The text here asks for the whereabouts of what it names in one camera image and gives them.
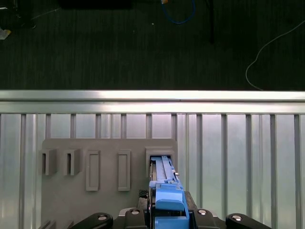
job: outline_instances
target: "dark carpet floor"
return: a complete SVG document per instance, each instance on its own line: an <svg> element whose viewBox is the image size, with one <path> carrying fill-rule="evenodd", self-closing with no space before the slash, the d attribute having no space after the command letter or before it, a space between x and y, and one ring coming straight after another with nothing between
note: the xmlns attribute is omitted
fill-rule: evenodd
<svg viewBox="0 0 305 229"><path fill-rule="evenodd" d="M35 29L0 41L0 89L254 90L245 70L258 50L305 20L304 0L215 0L210 44L208 8L195 2L195 16L182 25L166 19L158 0L42 15ZM21 6L33 17L59 7L56 0ZM192 4L169 0L166 8L185 19ZM0 11L0 27L12 21ZM304 90L305 24L267 46L249 79L264 90Z"/></svg>

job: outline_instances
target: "gray mounting plate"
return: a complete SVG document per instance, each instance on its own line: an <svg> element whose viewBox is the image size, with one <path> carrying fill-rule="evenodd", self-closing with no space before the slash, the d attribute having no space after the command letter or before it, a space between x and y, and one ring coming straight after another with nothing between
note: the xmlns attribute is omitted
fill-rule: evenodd
<svg viewBox="0 0 305 229"><path fill-rule="evenodd" d="M150 155L170 155L177 168L173 139L46 139L40 153L42 222L63 228L96 212L116 218L138 204L147 190Z"/></svg>

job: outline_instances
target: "blue cable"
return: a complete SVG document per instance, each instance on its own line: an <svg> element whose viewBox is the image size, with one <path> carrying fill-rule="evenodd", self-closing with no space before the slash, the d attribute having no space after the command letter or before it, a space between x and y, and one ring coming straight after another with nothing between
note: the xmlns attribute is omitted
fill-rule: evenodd
<svg viewBox="0 0 305 229"><path fill-rule="evenodd" d="M195 15L195 0L192 0L192 4L193 4L193 12L192 12L192 14L191 14L190 17L188 17L188 18L185 19L184 21L174 21L174 20L168 15L168 13L167 13L167 11L166 11L166 9L165 9L165 6L164 6L164 4L162 4L162 0L161 0L162 10L163 10L165 16L167 17L167 19L168 19L169 21L171 21L172 23L179 24L179 25L180 25L180 24L183 24L183 23L186 23L187 21L189 21L189 20Z"/></svg>

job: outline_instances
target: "corrugated metal panel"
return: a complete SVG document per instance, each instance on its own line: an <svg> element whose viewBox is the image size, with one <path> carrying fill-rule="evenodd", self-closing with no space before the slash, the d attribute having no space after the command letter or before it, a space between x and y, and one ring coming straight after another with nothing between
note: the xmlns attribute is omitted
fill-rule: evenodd
<svg viewBox="0 0 305 229"><path fill-rule="evenodd" d="M274 112L281 110L280 114L271 114L277 105ZM65 114L1 114L0 228L34 229L41 225L41 173L36 162L43 140L85 137L174 138L180 179L199 207L221 218L237 211L273 228L303 229L302 106L300 101L292 105L273 103L260 110L254 103L245 110L240 104L232 113L224 113L229 109L226 104L213 113L219 107L198 105L200 112L196 113L162 113L162 104L160 112L140 114L78 114L75 110ZM204 107L208 107L206 113L201 111ZM290 108L293 112L283 115Z"/></svg>
<svg viewBox="0 0 305 229"><path fill-rule="evenodd" d="M21 115L1 115L0 228L19 227Z"/></svg>

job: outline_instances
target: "white cable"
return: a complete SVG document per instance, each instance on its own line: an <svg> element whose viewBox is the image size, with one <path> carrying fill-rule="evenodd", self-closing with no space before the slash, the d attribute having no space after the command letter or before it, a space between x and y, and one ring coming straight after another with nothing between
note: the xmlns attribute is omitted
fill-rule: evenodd
<svg viewBox="0 0 305 229"><path fill-rule="evenodd" d="M38 15L38 16L36 16L36 17L33 17L31 20L34 20L34 19L36 19L36 18L39 18L39 17L41 17L41 16L43 16L43 15L46 15L46 14L48 14L48 13L56 12L56 11L59 10L59 9L60 9L60 7L57 8L57 9L55 9L55 10L51 10L51 11L49 11L49 12L40 14L40 15Z"/></svg>
<svg viewBox="0 0 305 229"><path fill-rule="evenodd" d="M274 42L275 40L277 40L277 39L279 39L279 38L281 38L281 37L284 37L285 35L291 33L293 30L297 29L298 27L300 27L300 26L301 26L302 24L304 24L304 23L305 23L305 21L302 21L300 24L298 24L297 26L295 26L295 27L294 27L293 29L291 29L290 31L288 31L288 32L286 32L286 33L283 33L283 34L279 35L278 37L274 38L273 40L269 41L267 44L265 44L265 45L260 49L260 51L258 51L257 56L256 56L256 59L247 67L247 69L246 69L246 74L245 74L245 75L246 75L246 80L248 81L248 83L249 83L252 87L256 88L257 90L263 91L262 88L259 88L259 87L255 86L255 85L252 84L252 83L249 81L249 79L248 79L248 70L250 69L250 67L251 67L253 64L255 64L255 62L257 61L258 56L259 56L259 54L261 53L261 51L262 51L267 45L269 45L270 43L272 43L272 42Z"/></svg>

